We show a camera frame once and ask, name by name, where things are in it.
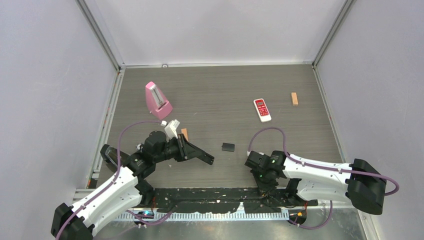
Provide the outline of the small black battery cover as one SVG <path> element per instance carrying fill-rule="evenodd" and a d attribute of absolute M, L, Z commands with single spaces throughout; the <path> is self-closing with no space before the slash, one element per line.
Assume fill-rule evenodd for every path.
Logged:
<path fill-rule="evenodd" d="M 234 152 L 235 151 L 235 144 L 223 142 L 222 145 L 221 145 L 221 150 L 225 151 L 225 152 Z"/>

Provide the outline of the white remote control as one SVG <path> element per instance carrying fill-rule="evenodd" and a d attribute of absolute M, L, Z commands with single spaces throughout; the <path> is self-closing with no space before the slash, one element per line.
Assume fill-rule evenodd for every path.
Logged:
<path fill-rule="evenodd" d="M 272 120 L 269 109 L 263 98 L 254 99 L 253 105 L 261 123 L 270 122 Z"/>

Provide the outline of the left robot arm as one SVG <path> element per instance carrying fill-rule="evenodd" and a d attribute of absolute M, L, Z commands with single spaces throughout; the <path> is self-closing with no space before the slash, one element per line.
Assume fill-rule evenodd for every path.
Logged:
<path fill-rule="evenodd" d="M 152 131 L 141 149 L 129 155 L 105 144 L 102 157 L 111 162 L 121 159 L 115 174 L 85 198 L 59 205 L 53 215 L 51 234 L 57 240 L 92 240 L 102 228 L 124 211 L 140 205 L 148 207 L 155 189 L 146 181 L 157 163 L 199 159 L 209 165 L 214 157 L 182 135 L 168 138 L 163 131 Z"/>

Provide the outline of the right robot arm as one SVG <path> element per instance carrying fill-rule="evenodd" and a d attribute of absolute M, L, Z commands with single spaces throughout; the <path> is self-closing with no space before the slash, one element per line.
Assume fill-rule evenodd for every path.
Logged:
<path fill-rule="evenodd" d="M 356 209 L 381 215 L 387 181 L 363 159 L 353 163 L 322 162 L 286 155 L 274 150 L 271 155 L 250 151 L 245 161 L 265 197 L 275 193 L 279 178 L 288 180 L 283 191 L 289 205 L 303 205 L 313 200 L 351 203 Z"/>

